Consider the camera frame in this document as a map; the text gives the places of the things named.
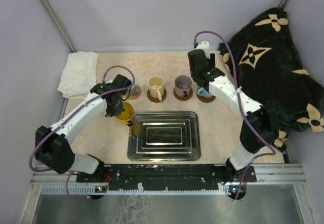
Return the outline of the yellow cup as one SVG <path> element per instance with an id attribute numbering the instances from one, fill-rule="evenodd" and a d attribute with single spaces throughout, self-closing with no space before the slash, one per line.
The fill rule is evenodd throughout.
<path id="1" fill-rule="evenodd" d="M 116 118 L 120 123 L 131 127 L 133 125 L 132 117 L 134 115 L 134 108 L 128 102 L 123 102 L 123 107 L 124 111 L 120 115 L 116 116 Z"/>

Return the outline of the wooden coaster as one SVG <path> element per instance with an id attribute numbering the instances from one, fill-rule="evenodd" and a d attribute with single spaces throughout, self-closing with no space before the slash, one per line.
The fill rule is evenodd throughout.
<path id="1" fill-rule="evenodd" d="M 198 97 L 198 99 L 199 99 L 200 101 L 202 101 L 202 102 L 204 102 L 204 103 L 210 103 L 210 102 L 212 102 L 212 101 L 214 101 L 214 100 L 216 99 L 215 96 L 213 96 L 212 98 L 209 98 L 209 99 L 207 99 L 207 98 L 203 98 L 203 97 L 200 97 L 200 96 L 198 96 L 198 95 L 197 95 L 197 97 Z"/>
<path id="2" fill-rule="evenodd" d="M 164 100 L 166 99 L 166 97 L 167 97 L 167 90 L 164 89 L 164 94 L 163 94 L 163 96 L 162 96 L 162 101 L 164 101 Z M 148 98 L 151 102 L 154 102 L 154 103 L 160 103 L 160 102 L 162 102 L 162 101 L 159 101 L 158 98 L 155 98 L 155 97 L 151 96 L 149 90 L 147 90 L 147 98 Z"/>
<path id="3" fill-rule="evenodd" d="M 189 95 L 188 95 L 186 98 L 185 98 L 185 97 L 178 96 L 178 95 L 176 94 L 175 89 L 173 90 L 173 95 L 174 95 L 174 97 L 175 97 L 176 99 L 178 99 L 178 100 L 180 100 L 180 101 L 187 101 L 187 100 L 189 100 L 189 99 L 193 96 L 193 89 L 190 90 Z"/>

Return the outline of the purple glass mug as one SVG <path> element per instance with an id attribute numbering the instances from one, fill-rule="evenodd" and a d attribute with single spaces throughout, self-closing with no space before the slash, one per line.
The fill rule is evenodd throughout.
<path id="1" fill-rule="evenodd" d="M 180 75 L 176 77 L 174 84 L 175 94 L 180 98 L 188 99 L 192 89 L 191 78 L 186 75 Z"/>

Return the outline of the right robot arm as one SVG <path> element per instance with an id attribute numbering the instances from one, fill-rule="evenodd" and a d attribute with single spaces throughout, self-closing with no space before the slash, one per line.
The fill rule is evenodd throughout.
<path id="1" fill-rule="evenodd" d="M 207 93 L 221 99 L 242 118 L 238 150 L 226 161 L 224 182 L 238 181 L 244 169 L 261 156 L 261 149 L 268 147 L 275 153 L 272 143 L 278 136 L 278 123 L 274 109 L 247 96 L 236 87 L 215 64 L 215 54 L 210 53 L 207 41 L 194 43 L 188 52 L 190 74 L 197 85 Z"/>

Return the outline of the woven coaster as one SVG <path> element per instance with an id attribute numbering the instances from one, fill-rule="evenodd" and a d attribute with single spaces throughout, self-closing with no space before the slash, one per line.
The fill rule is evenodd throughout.
<path id="1" fill-rule="evenodd" d="M 128 91 L 123 97 L 122 97 L 122 100 L 135 100 L 137 98 L 140 97 L 140 95 L 137 95 L 137 96 L 131 96 L 129 94 L 130 91 Z"/>

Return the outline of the cream mug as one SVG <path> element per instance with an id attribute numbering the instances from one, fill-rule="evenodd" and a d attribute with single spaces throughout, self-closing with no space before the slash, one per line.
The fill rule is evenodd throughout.
<path id="1" fill-rule="evenodd" d="M 164 80 L 159 76 L 151 77 L 148 81 L 148 86 L 150 96 L 158 101 L 162 101 L 165 90 Z"/>

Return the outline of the white and blue cup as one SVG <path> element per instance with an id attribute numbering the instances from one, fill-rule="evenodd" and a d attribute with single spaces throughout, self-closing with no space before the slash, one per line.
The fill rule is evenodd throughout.
<path id="1" fill-rule="evenodd" d="M 200 96 L 200 97 L 203 97 L 203 98 L 212 98 L 212 94 L 210 94 L 205 88 L 203 87 L 200 87 L 198 90 L 197 90 L 197 95 Z"/>

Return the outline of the small clear grey cup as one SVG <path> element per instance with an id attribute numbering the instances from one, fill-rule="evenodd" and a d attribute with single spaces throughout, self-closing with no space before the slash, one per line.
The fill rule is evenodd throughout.
<path id="1" fill-rule="evenodd" d="M 140 95 L 141 94 L 141 87 L 138 86 L 138 85 L 134 85 L 131 89 L 130 89 L 130 92 L 129 94 L 131 96 L 137 96 L 137 95 Z"/>

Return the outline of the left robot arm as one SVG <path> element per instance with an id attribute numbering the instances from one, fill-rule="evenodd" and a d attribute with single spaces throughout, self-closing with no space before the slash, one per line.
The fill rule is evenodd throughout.
<path id="1" fill-rule="evenodd" d="M 50 127 L 41 126 L 35 134 L 31 159 L 45 164 L 58 174 L 86 173 L 95 182 L 105 177 L 101 160 L 91 155 L 76 154 L 71 144 L 96 116 L 106 113 L 115 117 L 124 112 L 122 96 L 132 88 L 134 79 L 118 74 L 112 81 L 96 84 L 85 99 L 67 116 Z"/>

